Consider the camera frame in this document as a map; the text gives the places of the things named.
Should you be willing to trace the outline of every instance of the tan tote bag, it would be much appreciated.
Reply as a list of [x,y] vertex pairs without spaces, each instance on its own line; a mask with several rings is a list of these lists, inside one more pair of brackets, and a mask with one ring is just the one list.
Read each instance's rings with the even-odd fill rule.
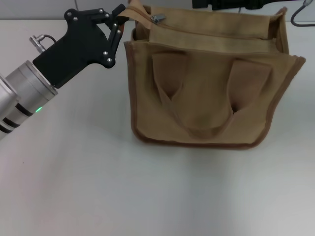
[[142,6],[125,42],[131,126],[143,141],[249,149],[305,62],[290,56],[286,8],[274,16]]

